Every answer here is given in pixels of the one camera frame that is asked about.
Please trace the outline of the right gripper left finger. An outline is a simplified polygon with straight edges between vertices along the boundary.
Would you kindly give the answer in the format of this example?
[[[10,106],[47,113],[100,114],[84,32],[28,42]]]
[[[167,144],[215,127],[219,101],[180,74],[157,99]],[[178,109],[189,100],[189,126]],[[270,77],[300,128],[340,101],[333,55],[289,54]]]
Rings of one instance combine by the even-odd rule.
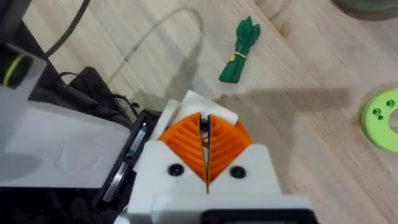
[[[145,143],[137,163],[129,214],[147,215],[156,197],[206,195],[200,120],[200,113],[194,113]]]

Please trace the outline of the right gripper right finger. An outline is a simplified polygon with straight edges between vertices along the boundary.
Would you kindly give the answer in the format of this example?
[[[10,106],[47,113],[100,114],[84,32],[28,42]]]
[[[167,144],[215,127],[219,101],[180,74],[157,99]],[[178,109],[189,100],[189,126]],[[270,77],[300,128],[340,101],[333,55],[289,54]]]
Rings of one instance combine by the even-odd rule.
[[[210,195],[280,194],[267,146],[252,141],[239,123],[211,115],[207,168]]]

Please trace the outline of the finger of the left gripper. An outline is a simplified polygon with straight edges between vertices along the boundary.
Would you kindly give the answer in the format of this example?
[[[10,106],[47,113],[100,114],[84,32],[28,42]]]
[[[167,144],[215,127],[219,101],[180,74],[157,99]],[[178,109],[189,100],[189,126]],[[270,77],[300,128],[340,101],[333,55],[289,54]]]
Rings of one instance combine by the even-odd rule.
[[[172,126],[193,114],[217,116],[238,128],[241,134],[249,136],[244,128],[237,126],[240,123],[237,113],[220,106],[192,90],[188,90],[181,102],[169,99],[150,136],[150,140],[165,141],[168,138],[176,137],[175,133],[178,128],[173,128]]]

